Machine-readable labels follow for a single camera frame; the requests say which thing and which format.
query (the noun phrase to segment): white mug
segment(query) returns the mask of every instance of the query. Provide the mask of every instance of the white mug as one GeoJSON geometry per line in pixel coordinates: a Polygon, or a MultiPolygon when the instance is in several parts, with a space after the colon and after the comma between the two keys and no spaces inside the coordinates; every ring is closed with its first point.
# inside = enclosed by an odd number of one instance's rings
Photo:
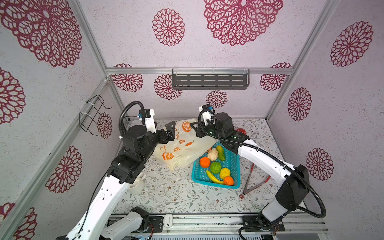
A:
{"type": "Polygon", "coordinates": [[[141,191],[143,191],[144,188],[144,178],[147,176],[146,173],[141,172],[136,180],[133,182],[133,184],[129,187],[128,192],[132,194],[140,194],[141,191]]]}

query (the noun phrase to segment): red floral pattern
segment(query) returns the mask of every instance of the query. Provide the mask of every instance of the red floral pattern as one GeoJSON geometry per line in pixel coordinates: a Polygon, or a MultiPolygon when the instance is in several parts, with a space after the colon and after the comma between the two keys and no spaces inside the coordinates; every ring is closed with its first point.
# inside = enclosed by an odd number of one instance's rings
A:
{"type": "MultiPolygon", "coordinates": [[[[290,68],[292,67],[289,63],[278,63],[272,65],[272,68],[290,68]]],[[[279,89],[283,84],[287,75],[284,74],[264,74],[260,78],[260,86],[268,91],[274,91],[279,89]]]]}
{"type": "MultiPolygon", "coordinates": [[[[114,68],[133,68],[129,64],[117,64],[114,68]]],[[[143,78],[141,74],[114,74],[111,75],[113,82],[127,92],[136,92],[143,87],[143,78]]]]}
{"type": "Polygon", "coordinates": [[[0,224],[4,221],[4,219],[7,217],[10,210],[13,208],[15,204],[7,202],[6,204],[0,206],[0,224]]]}
{"type": "Polygon", "coordinates": [[[112,120],[108,113],[102,113],[97,121],[97,130],[100,136],[108,138],[112,133],[112,120]]]}
{"type": "Polygon", "coordinates": [[[204,0],[208,29],[221,43],[244,45],[265,33],[283,0],[204,0]]]}
{"type": "Polygon", "coordinates": [[[37,214],[35,213],[35,208],[31,207],[28,215],[22,221],[22,224],[17,228],[15,234],[13,235],[13,240],[30,240],[35,235],[35,230],[37,227],[36,222],[37,214]]]}
{"type": "Polygon", "coordinates": [[[331,48],[331,61],[338,67],[356,62],[369,48],[372,41],[372,26],[368,22],[355,22],[344,29],[331,48]]]}
{"type": "Polygon", "coordinates": [[[214,108],[224,106],[228,101],[228,95],[224,91],[214,90],[205,98],[205,102],[214,108]]]}
{"type": "Polygon", "coordinates": [[[152,24],[153,33],[165,46],[174,46],[184,37],[184,22],[175,10],[164,8],[158,11],[152,24]]]}
{"type": "Polygon", "coordinates": [[[38,60],[66,68],[79,58],[80,29],[66,0],[0,0],[0,15],[38,60]]]}
{"type": "Polygon", "coordinates": [[[305,88],[294,90],[288,101],[289,116],[295,121],[303,120],[307,117],[311,109],[311,95],[305,88]]]}
{"type": "Polygon", "coordinates": [[[172,87],[172,76],[169,74],[163,74],[156,78],[154,86],[157,95],[164,99],[175,99],[178,98],[183,90],[175,90],[172,87]]]}
{"type": "Polygon", "coordinates": [[[307,155],[307,168],[318,180],[327,180],[333,174],[333,161],[324,149],[314,148],[307,155]]]}
{"type": "Polygon", "coordinates": [[[70,146],[45,186],[50,192],[64,193],[68,191],[79,179],[83,167],[82,161],[79,150],[70,146]]]}
{"type": "Polygon", "coordinates": [[[25,106],[25,95],[19,81],[0,68],[0,125],[18,118],[25,106]]]}

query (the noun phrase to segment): teal plastic basket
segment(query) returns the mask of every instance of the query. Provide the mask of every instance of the teal plastic basket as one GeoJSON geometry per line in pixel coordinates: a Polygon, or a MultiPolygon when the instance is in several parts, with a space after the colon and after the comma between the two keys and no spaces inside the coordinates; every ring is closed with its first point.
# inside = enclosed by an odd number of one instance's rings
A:
{"type": "MultiPolygon", "coordinates": [[[[215,148],[217,146],[223,146],[220,144],[220,142],[217,142],[215,145],[213,145],[212,148],[215,148]]],[[[233,186],[229,186],[229,185],[224,185],[224,184],[217,184],[217,183],[214,183],[212,182],[209,177],[207,176],[207,173],[206,171],[209,170],[210,171],[210,168],[202,168],[200,166],[200,158],[202,157],[206,157],[207,156],[207,153],[204,153],[201,157],[199,157],[194,163],[193,163],[193,169],[192,169],[192,180],[194,182],[197,182],[197,183],[200,183],[200,184],[204,184],[204,185],[208,185],[208,186],[214,186],[214,187],[222,187],[222,188],[232,188],[232,189],[238,189],[240,187],[240,156],[239,155],[236,155],[234,154],[233,152],[225,149],[224,149],[224,154],[225,154],[225,161],[220,161],[219,159],[217,159],[216,161],[218,161],[220,164],[221,164],[221,167],[222,168],[228,168],[230,171],[231,171],[231,177],[233,178],[233,181],[234,181],[234,185],[233,186]]],[[[214,176],[218,179],[218,180],[222,180],[220,177],[219,177],[219,174],[214,174],[214,176]]]]}

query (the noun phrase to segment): plastic bag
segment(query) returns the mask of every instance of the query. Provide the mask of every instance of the plastic bag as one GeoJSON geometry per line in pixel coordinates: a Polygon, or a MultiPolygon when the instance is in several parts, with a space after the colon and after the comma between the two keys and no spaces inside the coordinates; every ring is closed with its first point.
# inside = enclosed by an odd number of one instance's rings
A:
{"type": "Polygon", "coordinates": [[[171,170],[176,166],[185,167],[193,163],[217,142],[209,136],[196,137],[196,132],[190,126],[191,122],[197,122],[197,119],[176,122],[175,140],[158,144],[155,148],[153,155],[162,159],[171,170]]]}

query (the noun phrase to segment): black wire hook rack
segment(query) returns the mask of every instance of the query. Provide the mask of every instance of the black wire hook rack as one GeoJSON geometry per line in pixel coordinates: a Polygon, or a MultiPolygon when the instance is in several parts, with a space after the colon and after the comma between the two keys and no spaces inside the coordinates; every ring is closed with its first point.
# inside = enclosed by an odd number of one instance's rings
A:
{"type": "Polygon", "coordinates": [[[79,127],[81,127],[81,129],[82,130],[84,130],[85,132],[90,132],[92,135],[94,135],[94,136],[99,136],[99,134],[93,134],[92,132],[91,132],[91,130],[89,129],[89,127],[91,126],[91,124],[94,122],[96,125],[98,125],[96,122],[95,122],[95,117],[97,116],[97,114],[99,114],[99,116],[101,115],[101,113],[100,113],[100,108],[101,107],[104,107],[105,109],[111,109],[112,107],[110,107],[110,108],[107,108],[105,105],[104,105],[104,99],[98,94],[98,95],[95,95],[94,97],[92,97],[91,99],[89,99],[88,101],[86,101],[86,103],[89,103],[89,104],[91,104],[92,105],[92,107],[90,108],[90,110],[88,111],[88,112],[81,112],[81,113],[79,113],[79,127]],[[101,105],[98,107],[98,108],[96,108],[95,107],[95,104],[97,103],[97,102],[101,102],[101,105]],[[95,109],[96,110],[96,113],[95,113],[95,115],[92,117],[89,113],[91,112],[91,110],[92,109],[95,109]],[[86,125],[84,125],[84,122],[87,120],[87,119],[90,119],[91,120],[91,122],[88,124],[88,126],[86,126],[86,125]]]}

